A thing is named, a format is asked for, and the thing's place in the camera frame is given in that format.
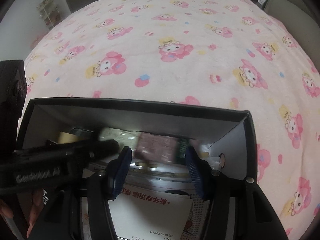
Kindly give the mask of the left hand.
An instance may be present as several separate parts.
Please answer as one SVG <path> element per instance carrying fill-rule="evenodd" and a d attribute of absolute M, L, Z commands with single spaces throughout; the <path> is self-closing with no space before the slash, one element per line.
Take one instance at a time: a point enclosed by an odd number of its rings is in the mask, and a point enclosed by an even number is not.
<path fill-rule="evenodd" d="M 1 217 L 3 218 L 5 224 L 9 227 L 9 229 L 12 231 L 15 237 L 22 236 L 23 239 L 28 239 L 43 207 L 44 207 L 43 189 L 38 189 L 33 191 L 32 198 L 29 201 L 29 207 L 27 208 L 27 211 L 29 211 L 29 215 L 27 215 L 28 230 L 26 231 L 26 233 L 17 233 L 16 230 L 13 230 L 10 227 L 10 224 L 8 224 L 8 220 L 14 218 L 14 213 L 11 210 L 11 208 L 2 199 L 1 199 Z"/>

